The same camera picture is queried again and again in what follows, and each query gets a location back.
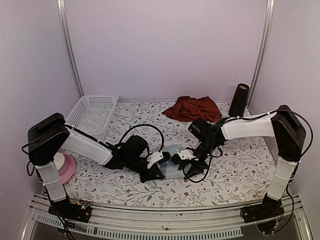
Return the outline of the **blue orange patterned towel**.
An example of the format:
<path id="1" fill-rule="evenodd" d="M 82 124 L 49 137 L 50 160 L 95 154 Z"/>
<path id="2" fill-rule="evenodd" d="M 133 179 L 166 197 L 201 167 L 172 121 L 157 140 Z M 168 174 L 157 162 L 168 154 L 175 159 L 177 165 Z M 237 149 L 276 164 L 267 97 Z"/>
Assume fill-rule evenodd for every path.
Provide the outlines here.
<path id="1" fill-rule="evenodd" d="M 179 152 L 191 152 L 191 150 L 183 149 L 180 145 L 174 144 L 165 146 L 162 152 L 168 152 L 171 157 L 173 155 L 178 154 Z M 164 163 L 159 164 L 159 169 L 161 170 L 162 174 L 164 175 L 164 180 L 173 180 L 184 178 L 185 175 L 182 170 L 178 170 L 179 164 L 174 164 L 172 160 L 168 160 Z"/>

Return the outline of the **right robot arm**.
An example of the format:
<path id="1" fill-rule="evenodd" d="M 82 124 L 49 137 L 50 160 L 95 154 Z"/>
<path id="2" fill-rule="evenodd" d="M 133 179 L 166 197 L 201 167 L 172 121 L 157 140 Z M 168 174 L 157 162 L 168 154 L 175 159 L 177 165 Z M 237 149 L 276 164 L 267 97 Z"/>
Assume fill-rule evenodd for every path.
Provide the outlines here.
<path id="1" fill-rule="evenodd" d="M 214 158 L 213 152 L 227 141 L 241 138 L 273 139 L 277 151 L 275 172 L 271 184 L 259 206 L 262 218 L 269 218 L 278 210 L 278 203 L 287 187 L 295 178 L 306 139 L 306 129 L 301 123 L 303 117 L 287 105 L 248 117 L 224 117 L 215 123 L 208 123 L 199 117 L 188 130 L 199 140 L 195 149 L 187 148 L 175 154 L 173 161 L 179 170 L 185 171 L 185 179 L 203 173 L 208 168 L 207 159 Z"/>

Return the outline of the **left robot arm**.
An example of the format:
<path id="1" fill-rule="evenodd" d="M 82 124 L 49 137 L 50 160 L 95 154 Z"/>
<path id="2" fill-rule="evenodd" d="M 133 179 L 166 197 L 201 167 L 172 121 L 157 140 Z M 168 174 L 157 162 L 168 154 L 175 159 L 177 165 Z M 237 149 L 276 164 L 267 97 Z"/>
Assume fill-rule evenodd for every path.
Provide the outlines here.
<path id="1" fill-rule="evenodd" d="M 63 217 L 70 217 L 75 210 L 54 164 L 58 153 L 76 154 L 110 170 L 131 170 L 139 175 L 142 183 L 165 178 L 158 166 L 164 153 L 151 153 L 143 137 L 132 135 L 116 144 L 103 142 L 68 124 L 59 112 L 33 125 L 27 131 L 27 143 L 21 150 L 28 156 L 55 209 Z"/>

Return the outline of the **floral tablecloth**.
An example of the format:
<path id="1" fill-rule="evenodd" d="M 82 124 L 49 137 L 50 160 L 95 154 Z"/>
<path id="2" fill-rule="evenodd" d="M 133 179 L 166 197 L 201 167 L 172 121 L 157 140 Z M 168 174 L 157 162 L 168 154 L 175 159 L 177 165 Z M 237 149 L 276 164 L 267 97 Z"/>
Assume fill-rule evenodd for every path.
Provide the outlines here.
<path id="1" fill-rule="evenodd" d="M 189 123 L 162 114 L 171 102 L 120 102 L 104 141 L 116 144 L 131 135 L 143 137 L 152 152 L 160 146 L 195 148 Z M 110 170 L 73 154 L 75 171 L 65 184 L 70 198 L 112 205 L 175 208 L 228 205 L 257 201 L 271 184 L 276 163 L 262 137 L 227 141 L 222 156 L 211 161 L 208 175 L 142 183 L 137 173 Z"/>

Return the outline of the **dark red towel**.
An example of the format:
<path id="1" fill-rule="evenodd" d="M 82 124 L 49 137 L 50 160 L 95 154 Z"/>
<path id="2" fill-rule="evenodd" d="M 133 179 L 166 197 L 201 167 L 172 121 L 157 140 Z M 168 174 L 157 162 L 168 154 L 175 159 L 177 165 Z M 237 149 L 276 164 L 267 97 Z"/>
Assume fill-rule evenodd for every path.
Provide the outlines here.
<path id="1" fill-rule="evenodd" d="M 192 122 L 197 118 L 214 123 L 222 118 L 222 114 L 216 103 L 208 96 L 194 98 L 190 96 L 180 96 L 175 104 L 165 111 L 163 115 L 180 122 Z"/>

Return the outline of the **black cylinder cup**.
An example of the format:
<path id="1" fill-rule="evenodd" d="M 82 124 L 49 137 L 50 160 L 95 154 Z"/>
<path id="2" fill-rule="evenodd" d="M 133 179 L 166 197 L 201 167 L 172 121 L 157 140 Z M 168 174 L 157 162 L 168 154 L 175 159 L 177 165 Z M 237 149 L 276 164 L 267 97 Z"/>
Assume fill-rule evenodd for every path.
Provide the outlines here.
<path id="1" fill-rule="evenodd" d="M 242 117 L 244 115 L 250 87 L 247 84 L 239 83 L 234 92 L 228 115 L 230 117 Z"/>

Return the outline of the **white plastic basket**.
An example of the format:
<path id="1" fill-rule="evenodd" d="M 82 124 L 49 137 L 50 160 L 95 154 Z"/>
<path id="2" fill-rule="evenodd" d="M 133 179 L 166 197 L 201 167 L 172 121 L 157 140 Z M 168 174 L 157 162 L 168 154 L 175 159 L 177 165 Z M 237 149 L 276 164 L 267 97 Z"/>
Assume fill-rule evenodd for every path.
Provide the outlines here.
<path id="1" fill-rule="evenodd" d="M 106 131 L 118 100 L 117 95 L 84 95 L 64 119 L 89 135 L 99 136 Z"/>

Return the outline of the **pink plate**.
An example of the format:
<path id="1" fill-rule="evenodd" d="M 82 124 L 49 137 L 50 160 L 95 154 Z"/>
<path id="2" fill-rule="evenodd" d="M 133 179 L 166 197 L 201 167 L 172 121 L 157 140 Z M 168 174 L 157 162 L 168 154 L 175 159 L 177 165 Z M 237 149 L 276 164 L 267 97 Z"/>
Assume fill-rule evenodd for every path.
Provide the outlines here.
<path id="1" fill-rule="evenodd" d="M 62 184 L 66 184 L 72 178 L 75 172 L 76 164 L 71 155 L 64 153 L 63 156 L 65 159 L 64 167 L 63 170 L 59 173 L 59 176 Z"/>

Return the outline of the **white bowl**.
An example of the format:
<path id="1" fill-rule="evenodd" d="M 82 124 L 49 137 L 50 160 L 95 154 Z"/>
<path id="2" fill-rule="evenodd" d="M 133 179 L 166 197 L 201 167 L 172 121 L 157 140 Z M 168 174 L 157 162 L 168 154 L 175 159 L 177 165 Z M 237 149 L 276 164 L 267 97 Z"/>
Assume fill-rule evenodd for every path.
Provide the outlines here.
<path id="1" fill-rule="evenodd" d="M 54 164 L 59 174 L 66 168 L 66 157 L 63 153 L 57 152 L 54 155 Z"/>

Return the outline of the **front aluminium rail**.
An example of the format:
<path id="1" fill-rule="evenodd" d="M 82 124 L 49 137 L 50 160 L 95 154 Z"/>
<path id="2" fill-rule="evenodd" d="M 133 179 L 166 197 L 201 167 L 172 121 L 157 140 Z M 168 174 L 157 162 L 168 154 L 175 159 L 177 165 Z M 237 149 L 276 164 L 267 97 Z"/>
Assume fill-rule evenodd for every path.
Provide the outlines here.
<path id="1" fill-rule="evenodd" d="M 311 240 L 313 234 L 298 195 L 282 198 L 284 214 L 276 231 L 273 218 L 245 222 L 241 203 L 203 207 L 135 207 L 95 203 L 87 223 L 71 222 L 66 235 L 49 213 L 45 195 L 34 194 L 27 210 L 23 240 Z"/>

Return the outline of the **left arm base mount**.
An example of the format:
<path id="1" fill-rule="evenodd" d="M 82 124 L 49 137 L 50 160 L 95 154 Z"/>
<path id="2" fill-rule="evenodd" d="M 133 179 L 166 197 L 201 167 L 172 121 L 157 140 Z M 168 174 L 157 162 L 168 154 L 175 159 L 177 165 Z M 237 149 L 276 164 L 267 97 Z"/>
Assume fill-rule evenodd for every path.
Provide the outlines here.
<path id="1" fill-rule="evenodd" d="M 57 217 L 88 223 L 91 217 L 92 208 L 90 206 L 82 207 L 81 204 L 72 203 L 69 199 L 50 203 L 49 214 Z"/>

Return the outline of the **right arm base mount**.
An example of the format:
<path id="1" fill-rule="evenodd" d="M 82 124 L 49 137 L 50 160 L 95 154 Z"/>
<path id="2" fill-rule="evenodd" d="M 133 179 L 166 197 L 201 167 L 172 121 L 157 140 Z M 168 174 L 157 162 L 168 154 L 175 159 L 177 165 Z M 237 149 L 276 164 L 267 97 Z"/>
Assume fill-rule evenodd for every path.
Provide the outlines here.
<path id="1" fill-rule="evenodd" d="M 283 215 L 285 213 L 282 201 L 274 200 L 265 195 L 262 203 L 256 205 L 246 205 L 240 210 L 240 216 L 245 223 L 261 221 Z"/>

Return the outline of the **right aluminium frame post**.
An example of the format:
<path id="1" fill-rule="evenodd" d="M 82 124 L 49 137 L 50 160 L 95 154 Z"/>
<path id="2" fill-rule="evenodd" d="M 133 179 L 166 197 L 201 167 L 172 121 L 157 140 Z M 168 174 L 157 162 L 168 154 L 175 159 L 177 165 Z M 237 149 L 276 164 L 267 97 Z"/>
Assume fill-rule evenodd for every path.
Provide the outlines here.
<path id="1" fill-rule="evenodd" d="M 266 1 L 266 10 L 265 10 L 265 17 L 264 17 L 264 23 L 262 28 L 262 35 L 261 35 L 259 50 L 257 54 L 257 60 L 256 60 L 254 71 L 253 71 L 252 81 L 250 84 L 250 91 L 247 99 L 248 109 L 251 107 L 253 103 L 254 95 L 258 87 L 258 81 L 259 81 L 260 73 L 262 70 L 265 52 L 268 44 L 268 39 L 269 39 L 271 27 L 272 27 L 274 6 L 275 6 L 274 0 Z"/>

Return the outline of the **aluminium frame post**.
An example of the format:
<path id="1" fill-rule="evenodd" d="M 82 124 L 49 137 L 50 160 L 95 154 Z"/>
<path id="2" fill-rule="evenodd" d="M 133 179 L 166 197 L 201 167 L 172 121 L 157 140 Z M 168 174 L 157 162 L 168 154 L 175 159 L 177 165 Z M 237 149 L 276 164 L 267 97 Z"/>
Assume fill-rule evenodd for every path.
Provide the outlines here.
<path id="1" fill-rule="evenodd" d="M 247 99 L 248 109 L 251 107 L 253 103 L 254 95 L 258 87 L 258 81 L 259 81 L 260 73 L 262 70 L 265 52 L 268 44 L 268 39 L 269 39 L 271 27 L 272 27 L 274 6 L 275 6 L 274 0 L 266 1 L 266 10 L 265 10 L 265 17 L 264 17 L 264 23 L 262 28 L 262 35 L 261 35 L 259 50 L 257 54 L 257 60 L 256 60 L 254 71 L 253 71 L 252 81 L 250 84 L 250 91 Z"/>
<path id="2" fill-rule="evenodd" d="M 64 44 L 67 52 L 68 61 L 70 64 L 71 73 L 73 76 L 76 91 L 79 97 L 81 98 L 82 96 L 84 96 L 84 89 L 81 83 L 81 79 L 80 79 L 80 75 L 79 75 L 79 71 L 76 63 L 76 58 L 75 58 L 74 50 L 72 46 L 72 39 L 70 35 L 68 17 L 67 17 L 67 11 L 66 11 L 66 1 L 57 0 L 56 3 L 57 3 L 57 10 L 58 10 L 58 15 L 59 15 L 59 20 L 60 20 L 60 25 L 62 30 L 62 36 L 64 39 Z"/>

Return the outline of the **left aluminium frame post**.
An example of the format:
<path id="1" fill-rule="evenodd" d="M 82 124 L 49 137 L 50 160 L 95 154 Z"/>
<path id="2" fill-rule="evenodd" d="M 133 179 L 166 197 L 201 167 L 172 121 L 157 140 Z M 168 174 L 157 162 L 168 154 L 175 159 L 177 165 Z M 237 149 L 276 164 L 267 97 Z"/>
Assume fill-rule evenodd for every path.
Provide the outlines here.
<path id="1" fill-rule="evenodd" d="M 71 73 L 73 76 L 76 91 L 79 97 L 81 98 L 82 96 L 84 96 L 84 89 L 81 83 L 81 79 L 80 79 L 80 75 L 79 75 L 79 71 L 76 63 L 76 58 L 75 58 L 74 50 L 72 46 L 72 39 L 70 35 L 68 17 L 67 17 L 67 11 L 66 11 L 66 1 L 57 0 L 56 3 L 57 3 L 57 10 L 58 10 L 58 15 L 59 15 L 59 20 L 60 20 L 60 25 L 62 30 L 62 36 L 64 39 L 64 44 L 67 52 L 68 61 L 70 64 Z"/>

